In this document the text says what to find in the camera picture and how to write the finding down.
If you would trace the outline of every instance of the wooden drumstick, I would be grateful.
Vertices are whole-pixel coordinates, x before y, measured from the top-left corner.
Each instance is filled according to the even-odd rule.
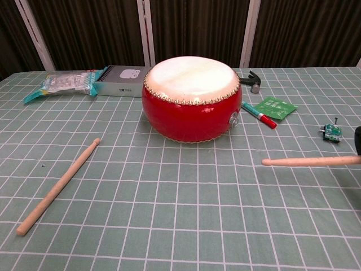
[[[263,159],[262,165],[283,165],[286,167],[308,167],[313,165],[352,165],[361,164],[361,156],[334,156],[316,158]]]
[[[51,202],[59,195],[62,189],[67,185],[75,173],[80,169],[84,162],[88,159],[95,147],[100,143],[100,138],[96,138],[93,143],[79,156],[79,158],[70,166],[62,178],[52,187],[45,198],[39,202],[35,209],[16,229],[18,235],[26,235],[29,229],[35,224],[39,217],[44,213]]]

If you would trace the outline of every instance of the drumhead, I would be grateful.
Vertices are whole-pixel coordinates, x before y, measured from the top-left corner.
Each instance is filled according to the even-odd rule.
[[[169,102],[205,104],[235,94],[239,77],[222,62],[181,56],[155,65],[146,76],[144,85],[153,95]]]

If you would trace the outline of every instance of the dark curtain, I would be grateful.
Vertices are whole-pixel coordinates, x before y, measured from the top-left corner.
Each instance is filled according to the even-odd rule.
[[[156,62],[204,56],[239,67],[249,0],[151,0]]]
[[[28,2],[56,69],[144,65],[136,1]]]
[[[262,0],[250,67],[355,66],[360,0]]]
[[[44,67],[14,0],[0,0],[0,81]]]

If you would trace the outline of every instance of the green grid mat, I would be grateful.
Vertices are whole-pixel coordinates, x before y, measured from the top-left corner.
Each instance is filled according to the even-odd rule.
[[[246,77],[248,69],[237,70]],[[355,154],[361,69],[253,69],[259,94],[298,109],[271,130],[242,111],[221,138],[165,139],[139,98],[22,99],[44,72],[0,82],[0,270],[359,270],[361,167],[263,167]],[[322,140],[338,117],[344,139]],[[25,237],[16,227],[94,140],[102,142]]]

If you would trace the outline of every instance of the drum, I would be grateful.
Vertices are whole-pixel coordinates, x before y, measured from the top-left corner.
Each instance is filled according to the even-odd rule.
[[[219,137],[238,121],[242,91],[229,66],[208,58],[164,60],[146,75],[145,114],[162,135],[194,143]]]

